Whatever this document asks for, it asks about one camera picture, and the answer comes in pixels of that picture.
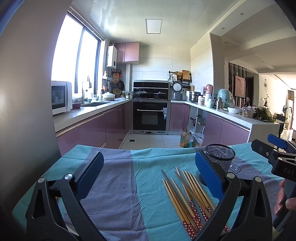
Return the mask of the person's right hand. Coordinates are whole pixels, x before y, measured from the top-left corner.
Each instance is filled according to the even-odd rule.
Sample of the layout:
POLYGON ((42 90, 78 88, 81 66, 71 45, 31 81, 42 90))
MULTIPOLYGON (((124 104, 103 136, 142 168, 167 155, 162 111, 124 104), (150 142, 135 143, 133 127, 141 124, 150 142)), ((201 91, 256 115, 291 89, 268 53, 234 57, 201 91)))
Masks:
POLYGON ((288 210, 296 211, 296 198, 286 198, 284 193, 285 187, 285 179, 280 182, 280 191, 277 195, 277 200, 274 207, 274 214, 278 215, 278 213, 286 207, 288 210))

